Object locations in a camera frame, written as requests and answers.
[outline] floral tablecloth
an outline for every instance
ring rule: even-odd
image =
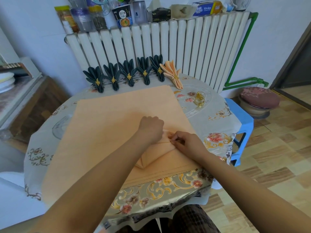
[[[123,78],[119,80],[120,89],[117,92],[112,89],[109,82],[105,82],[102,94],[97,93],[91,86],[69,98],[30,139],[24,161],[27,195],[41,201],[43,178],[78,100],[165,84],[171,86],[184,113],[206,148],[229,164],[233,139],[239,131],[241,123],[230,111],[224,98],[206,83],[184,74],[180,75],[180,79],[184,85],[182,90],[176,89],[167,78],[164,82],[160,82],[155,74],[151,74],[149,86],[143,83],[142,78],[135,76],[134,87],[129,87]],[[205,94],[205,103],[201,106],[194,103],[196,93],[199,91]],[[204,204],[207,202],[212,182],[211,175],[203,169],[198,169],[122,189],[111,204],[102,221],[102,226],[112,232],[123,225],[130,225],[133,229],[138,230],[143,226],[142,222],[159,216],[163,217],[164,213],[173,214],[185,204]]]

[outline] stool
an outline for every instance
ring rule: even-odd
[[[229,105],[230,110],[242,123],[241,128],[237,134],[243,133],[243,136],[240,141],[234,139],[234,142],[239,147],[239,150],[236,153],[232,154],[231,156],[231,160],[236,160],[235,166],[239,166],[241,164],[240,158],[242,152],[254,129],[254,119],[247,112],[245,112],[240,106],[238,106],[233,100],[228,98],[225,98],[225,100]]]

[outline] plaid pants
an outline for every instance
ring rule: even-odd
[[[220,233],[216,225],[208,217],[206,212],[196,204],[186,205],[178,210],[173,219],[160,218],[162,233]],[[117,233],[159,233],[159,227],[155,219],[148,222],[139,231],[133,231],[130,226],[125,226]]]

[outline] round stool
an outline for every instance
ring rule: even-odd
[[[244,88],[239,95],[240,106],[255,119],[264,119],[270,110],[278,107],[280,98],[270,89],[260,87]]]

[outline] door frame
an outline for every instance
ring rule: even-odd
[[[299,41],[297,42],[296,46],[290,53],[289,57],[285,61],[284,65],[282,66],[281,70],[277,74],[276,78],[272,82],[270,89],[276,91],[277,93],[289,98],[292,101],[297,102],[298,104],[306,107],[307,109],[311,110],[311,105],[307,104],[306,102],[284,92],[283,90],[280,89],[283,81],[286,79],[286,76],[288,74],[288,71],[290,70],[291,66],[297,59],[298,55],[301,53],[305,45],[307,44],[308,40],[311,39],[311,22],[307,26],[306,30],[304,33],[301,35]]]

